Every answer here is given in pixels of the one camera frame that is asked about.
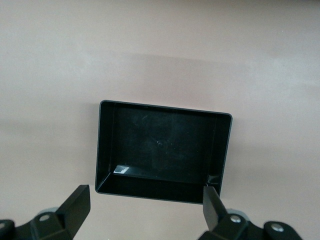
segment rectangular black container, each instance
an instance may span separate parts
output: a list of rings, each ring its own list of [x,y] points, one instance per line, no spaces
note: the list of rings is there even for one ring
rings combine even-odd
[[[220,193],[232,116],[155,105],[100,103],[95,190],[201,204]]]

